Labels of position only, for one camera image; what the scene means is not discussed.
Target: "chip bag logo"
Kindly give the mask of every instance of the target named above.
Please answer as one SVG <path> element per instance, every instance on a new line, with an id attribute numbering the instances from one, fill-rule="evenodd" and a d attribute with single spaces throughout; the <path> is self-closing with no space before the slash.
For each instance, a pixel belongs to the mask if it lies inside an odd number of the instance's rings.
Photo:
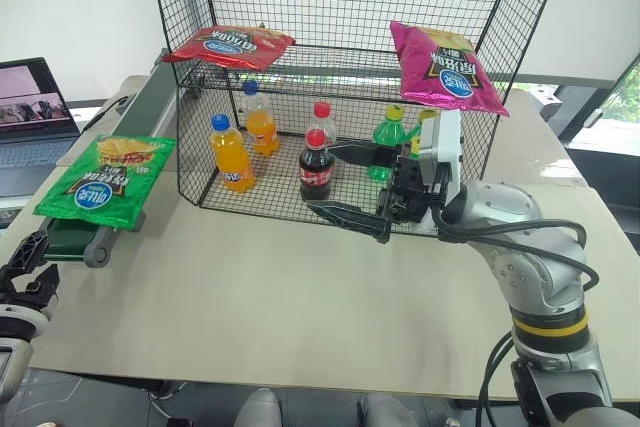
<path id="1" fill-rule="evenodd" d="M 107 184 L 112 195 L 124 197 L 125 188 L 129 185 L 127 168 L 124 166 L 101 165 L 98 169 L 82 174 L 82 178 L 76 180 L 65 194 L 75 194 L 82 186 L 90 183 Z"/>
<path id="2" fill-rule="evenodd" d="M 153 159 L 156 146 L 137 139 L 107 137 L 98 142 L 98 156 L 101 164 L 140 165 Z"/>
<path id="3" fill-rule="evenodd" d="M 206 49 L 221 54 L 242 54 L 255 52 L 258 48 L 252 41 L 251 35 L 244 32 L 220 32 L 211 33 L 209 40 L 204 42 Z"/>
<path id="4" fill-rule="evenodd" d="M 449 93 L 456 97 L 465 99 L 473 94 L 469 81 L 464 78 L 464 75 L 453 70 L 441 71 L 440 83 Z"/>
<path id="5" fill-rule="evenodd" d="M 436 52 L 431 53 L 431 60 L 432 63 L 424 76 L 425 79 L 440 77 L 443 70 L 453 70 L 464 76 L 472 87 L 482 88 L 482 84 L 478 81 L 476 65 L 469 61 L 464 51 L 438 47 Z"/>
<path id="6" fill-rule="evenodd" d="M 111 197 L 112 191 L 109 184 L 89 182 L 76 190 L 74 201 L 82 209 L 93 210 L 105 205 Z"/>

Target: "white cable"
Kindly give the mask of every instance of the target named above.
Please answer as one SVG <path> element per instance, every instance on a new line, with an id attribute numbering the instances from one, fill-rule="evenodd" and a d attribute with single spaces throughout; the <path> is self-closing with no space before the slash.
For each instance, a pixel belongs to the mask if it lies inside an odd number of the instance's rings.
<path id="1" fill-rule="evenodd" d="M 155 402 L 151 402 L 151 405 L 153 405 L 153 407 L 160 412 L 162 415 L 164 415 L 167 419 L 170 419 L 171 416 L 169 414 L 167 414 L 164 410 L 162 410 L 162 407 L 160 407 L 158 404 L 156 404 Z"/>
<path id="2" fill-rule="evenodd" d="M 29 412 L 30 410 L 33 410 L 36 407 L 41 407 L 43 405 L 47 405 L 47 404 L 63 404 L 65 402 L 67 402 L 71 397 L 73 397 L 73 394 L 76 393 L 76 390 L 78 390 L 78 386 L 80 385 L 81 382 L 82 382 L 82 379 L 78 379 L 78 382 L 76 382 L 76 385 L 73 386 L 73 389 L 71 389 L 71 392 L 69 393 L 69 395 L 67 395 L 64 399 L 61 399 L 61 400 L 48 400 L 47 402 L 40 402 L 39 404 L 32 405 L 31 407 L 27 407 L 26 409 L 19 410 L 15 414 L 12 414 L 12 417 L 14 415 L 24 414 L 25 412 Z"/>
<path id="3" fill-rule="evenodd" d="M 186 382 L 182 382 L 178 388 L 176 390 L 174 390 L 173 392 L 169 392 L 167 395 L 163 396 L 163 397 L 158 397 L 157 395 L 154 394 L 149 394 L 150 397 L 153 400 L 169 400 L 171 397 L 173 397 L 174 395 L 176 395 L 178 392 L 180 392 L 182 389 L 184 389 L 184 386 L 187 385 Z"/>

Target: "yellow ring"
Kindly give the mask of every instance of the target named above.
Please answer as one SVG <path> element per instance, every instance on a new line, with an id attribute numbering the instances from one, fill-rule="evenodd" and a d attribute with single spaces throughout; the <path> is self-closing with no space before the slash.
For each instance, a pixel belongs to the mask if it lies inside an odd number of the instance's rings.
<path id="1" fill-rule="evenodd" d="M 589 323 L 587 313 L 584 313 L 584 317 L 577 324 L 570 325 L 569 327 L 562 327 L 560 329 L 541 329 L 540 327 L 532 327 L 527 324 L 523 324 L 515 317 L 513 323 L 521 330 L 539 337 L 567 337 L 569 335 L 577 334 Z"/>

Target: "wire shelf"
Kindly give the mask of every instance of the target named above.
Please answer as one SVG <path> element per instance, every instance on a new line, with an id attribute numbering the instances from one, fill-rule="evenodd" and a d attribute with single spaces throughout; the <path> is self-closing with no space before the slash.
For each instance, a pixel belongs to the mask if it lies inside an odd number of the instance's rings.
<path id="1" fill-rule="evenodd" d="M 394 52 L 292 46 L 265 72 L 234 70 L 227 77 L 224 69 L 203 61 L 180 71 L 179 84 L 187 88 L 241 91 L 245 80 L 254 79 L 266 93 L 411 103 L 400 97 Z"/>
<path id="2" fill-rule="evenodd" d="M 194 205 L 301 222 L 323 223 L 298 193 L 297 156 L 313 104 L 329 101 L 338 135 L 371 139 L 389 103 L 405 107 L 413 128 L 423 106 L 400 96 L 401 71 L 389 22 L 455 32 L 471 41 L 503 102 L 547 0 L 158 0 L 170 51 L 212 25 L 258 26 L 284 32 L 297 44 L 265 72 L 227 71 L 191 60 L 174 64 L 178 89 L 178 189 Z M 208 145 L 210 118 L 225 113 L 245 126 L 242 83 L 255 79 L 271 101 L 281 151 L 252 155 L 257 185 L 229 192 L 215 176 Z M 462 115 L 462 181 L 482 178 L 498 118 Z M 340 164 L 332 199 L 374 212 L 380 185 L 363 168 Z"/>
<path id="3" fill-rule="evenodd" d="M 280 136 L 280 149 L 268 158 L 256 154 L 249 147 L 256 185 L 251 190 L 239 194 L 228 190 L 224 186 L 222 176 L 216 175 L 201 207 L 297 222 L 328 224 L 314 214 L 300 197 L 298 156 L 304 148 L 302 137 L 289 135 Z M 328 200 L 355 205 L 364 212 L 375 214 L 378 193 L 384 185 L 384 182 L 371 180 L 365 167 L 336 160 Z M 395 225 L 393 231 L 410 232 L 408 225 Z"/>

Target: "orange soda bottle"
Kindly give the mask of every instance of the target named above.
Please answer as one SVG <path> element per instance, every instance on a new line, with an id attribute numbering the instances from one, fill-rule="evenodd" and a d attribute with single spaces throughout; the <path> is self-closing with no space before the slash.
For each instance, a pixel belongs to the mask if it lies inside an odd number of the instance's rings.
<path id="1" fill-rule="evenodd" d="M 256 183 L 244 138 L 238 129 L 232 129 L 229 117 L 218 114 L 211 117 L 213 134 L 209 139 L 216 154 L 216 165 L 224 185 L 234 192 L 245 192 Z"/>
<path id="2" fill-rule="evenodd" d="M 269 99 L 259 92 L 260 86 L 255 80 L 246 80 L 242 84 L 244 97 L 243 109 L 247 116 L 247 130 L 253 138 L 253 149 L 269 157 L 280 147 L 276 131 L 276 121 L 269 107 Z"/>

